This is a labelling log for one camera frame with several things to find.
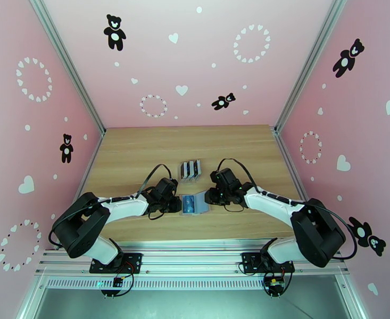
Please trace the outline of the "pink card holder wallet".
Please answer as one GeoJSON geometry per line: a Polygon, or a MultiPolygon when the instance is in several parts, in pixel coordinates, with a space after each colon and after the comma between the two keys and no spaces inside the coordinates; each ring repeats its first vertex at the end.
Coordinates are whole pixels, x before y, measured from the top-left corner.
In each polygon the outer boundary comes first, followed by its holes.
{"type": "Polygon", "coordinates": [[[205,192],[206,191],[202,191],[202,192],[199,192],[197,194],[194,194],[195,214],[192,214],[192,215],[201,215],[203,213],[210,211],[210,205],[208,205],[205,202],[205,192]]]}

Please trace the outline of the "blue credit card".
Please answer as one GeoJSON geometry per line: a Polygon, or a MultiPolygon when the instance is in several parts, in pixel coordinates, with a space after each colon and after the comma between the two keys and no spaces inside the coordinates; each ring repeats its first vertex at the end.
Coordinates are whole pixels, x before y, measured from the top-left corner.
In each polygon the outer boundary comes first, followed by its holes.
{"type": "Polygon", "coordinates": [[[195,198],[194,195],[182,195],[182,213],[184,215],[195,214],[195,198]]]}

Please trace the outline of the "clear acrylic card stand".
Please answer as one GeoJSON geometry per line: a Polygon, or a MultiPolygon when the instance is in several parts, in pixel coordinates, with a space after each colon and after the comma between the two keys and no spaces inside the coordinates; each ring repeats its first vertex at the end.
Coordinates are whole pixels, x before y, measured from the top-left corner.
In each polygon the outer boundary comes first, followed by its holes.
{"type": "Polygon", "coordinates": [[[192,183],[192,182],[196,182],[196,181],[198,181],[199,179],[200,179],[200,177],[196,180],[195,179],[195,177],[194,178],[192,178],[192,179],[185,179],[185,180],[181,180],[180,179],[180,165],[179,165],[179,167],[178,167],[178,182],[179,183],[182,183],[182,184],[188,184],[188,183],[192,183]]]}

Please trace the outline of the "perforated metal strip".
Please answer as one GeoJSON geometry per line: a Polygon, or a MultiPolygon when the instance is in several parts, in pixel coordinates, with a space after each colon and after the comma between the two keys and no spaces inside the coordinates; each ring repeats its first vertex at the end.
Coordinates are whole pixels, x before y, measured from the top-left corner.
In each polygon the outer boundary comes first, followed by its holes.
{"type": "Polygon", "coordinates": [[[262,279],[257,277],[227,277],[227,278],[148,278],[136,277],[123,279],[115,283],[114,278],[70,278],[54,277],[44,284],[50,289],[81,289],[81,290],[116,290],[124,292],[133,290],[260,290],[262,279]]]}

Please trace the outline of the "aluminium base frame rails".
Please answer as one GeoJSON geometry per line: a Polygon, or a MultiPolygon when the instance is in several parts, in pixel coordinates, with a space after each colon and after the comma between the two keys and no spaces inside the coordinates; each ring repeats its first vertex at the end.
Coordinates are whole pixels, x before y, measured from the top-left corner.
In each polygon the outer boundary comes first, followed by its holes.
{"type": "MultiPolygon", "coordinates": [[[[241,254],[256,252],[266,239],[120,242],[125,253],[143,254],[139,277],[239,276],[241,254]]],[[[89,276],[92,259],[71,259],[64,249],[46,250],[36,265],[38,276],[89,276]]]]}

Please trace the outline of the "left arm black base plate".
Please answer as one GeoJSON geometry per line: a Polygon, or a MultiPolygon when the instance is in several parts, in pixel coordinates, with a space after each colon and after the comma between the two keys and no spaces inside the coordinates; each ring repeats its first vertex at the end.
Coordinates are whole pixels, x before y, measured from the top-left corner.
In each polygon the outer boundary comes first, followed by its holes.
{"type": "Polygon", "coordinates": [[[89,268],[91,274],[139,274],[142,264],[142,253],[122,253],[107,265],[93,259],[89,268]]]}

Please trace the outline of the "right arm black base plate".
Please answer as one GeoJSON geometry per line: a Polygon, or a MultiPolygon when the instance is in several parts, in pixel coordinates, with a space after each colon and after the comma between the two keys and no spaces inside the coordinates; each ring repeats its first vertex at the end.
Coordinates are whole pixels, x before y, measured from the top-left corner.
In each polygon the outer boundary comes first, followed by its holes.
{"type": "Polygon", "coordinates": [[[277,263],[268,254],[257,253],[241,253],[242,266],[241,271],[246,275],[254,275],[259,273],[294,273],[295,267],[292,262],[277,263]]]}

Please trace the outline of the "aluminium corner post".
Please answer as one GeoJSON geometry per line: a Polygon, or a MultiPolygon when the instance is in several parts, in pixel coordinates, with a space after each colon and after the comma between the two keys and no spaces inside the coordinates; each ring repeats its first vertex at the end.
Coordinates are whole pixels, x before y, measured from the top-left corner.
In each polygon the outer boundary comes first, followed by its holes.
{"type": "Polygon", "coordinates": [[[58,29],[56,28],[53,19],[47,9],[47,6],[44,0],[29,0],[34,12],[38,16],[38,19],[43,26],[50,42],[52,43],[57,55],[59,56],[62,65],[64,66],[66,72],[68,73],[77,93],[79,94],[86,110],[89,115],[97,125],[97,128],[101,134],[101,137],[104,137],[106,134],[106,128],[101,121],[98,112],[91,100],[86,87],[84,86],[82,79],[74,65],[74,62],[59,34],[58,29]]]}
{"type": "Polygon", "coordinates": [[[281,111],[279,118],[277,119],[275,125],[272,128],[272,132],[275,137],[280,137],[283,128],[290,117],[290,114],[297,103],[303,88],[305,87],[307,81],[313,69],[320,58],[322,51],[325,49],[327,41],[332,34],[332,31],[346,5],[348,0],[333,0],[331,2],[330,8],[325,16],[325,19],[319,29],[318,35],[312,45],[311,50],[305,60],[305,63],[296,79],[296,82],[288,95],[287,101],[281,111]]]}

